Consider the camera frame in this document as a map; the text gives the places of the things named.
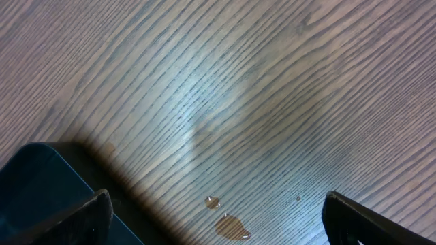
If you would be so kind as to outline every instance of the liquid puddle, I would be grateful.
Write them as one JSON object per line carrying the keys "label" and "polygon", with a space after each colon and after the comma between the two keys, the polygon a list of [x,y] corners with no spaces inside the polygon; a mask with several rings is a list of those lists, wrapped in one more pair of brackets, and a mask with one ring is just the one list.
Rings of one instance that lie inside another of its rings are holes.
{"label": "liquid puddle", "polygon": [[206,207],[208,209],[216,210],[219,207],[221,207],[221,203],[219,202],[219,199],[217,197],[206,197],[204,200],[204,203],[206,204]]}
{"label": "liquid puddle", "polygon": [[224,217],[218,220],[215,231],[229,240],[248,240],[251,237],[241,221],[229,214],[224,214]]}

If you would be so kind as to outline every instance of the wooden table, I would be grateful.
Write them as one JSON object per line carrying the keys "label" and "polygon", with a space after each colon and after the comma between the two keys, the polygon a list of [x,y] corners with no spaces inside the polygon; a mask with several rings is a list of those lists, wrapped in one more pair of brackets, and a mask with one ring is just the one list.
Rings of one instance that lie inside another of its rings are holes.
{"label": "wooden table", "polygon": [[325,244],[328,190],[436,240],[435,17],[431,0],[0,1],[0,166],[81,142],[186,244],[242,243],[215,233],[224,213],[244,244]]}

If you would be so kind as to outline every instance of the black object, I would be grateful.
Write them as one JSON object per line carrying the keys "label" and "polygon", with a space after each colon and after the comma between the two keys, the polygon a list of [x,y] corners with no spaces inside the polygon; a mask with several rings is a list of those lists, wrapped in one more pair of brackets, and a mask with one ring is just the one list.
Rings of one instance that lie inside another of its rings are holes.
{"label": "black object", "polygon": [[114,216],[106,244],[170,244],[165,234],[75,143],[30,143],[0,171],[0,241],[106,189]]}
{"label": "black object", "polygon": [[103,245],[112,220],[107,190],[15,235],[2,245]]}
{"label": "black object", "polygon": [[436,245],[335,191],[327,193],[322,222],[331,245]]}

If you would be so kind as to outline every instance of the wood grain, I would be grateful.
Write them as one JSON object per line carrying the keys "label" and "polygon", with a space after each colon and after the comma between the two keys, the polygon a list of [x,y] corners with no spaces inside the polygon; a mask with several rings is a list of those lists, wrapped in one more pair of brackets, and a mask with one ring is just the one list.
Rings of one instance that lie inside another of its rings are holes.
{"label": "wood grain", "polygon": [[431,0],[1,1],[0,165],[82,142],[186,244],[234,244],[224,212],[246,244],[325,244],[328,190],[436,240],[435,17]]}

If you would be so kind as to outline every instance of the dark teal object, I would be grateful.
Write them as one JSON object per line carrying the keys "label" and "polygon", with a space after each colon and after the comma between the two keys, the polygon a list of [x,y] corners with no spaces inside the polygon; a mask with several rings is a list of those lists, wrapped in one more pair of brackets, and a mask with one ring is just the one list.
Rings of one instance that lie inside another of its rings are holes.
{"label": "dark teal object", "polygon": [[0,241],[107,189],[114,217],[107,244],[168,244],[84,149],[74,143],[30,143],[0,171]]}

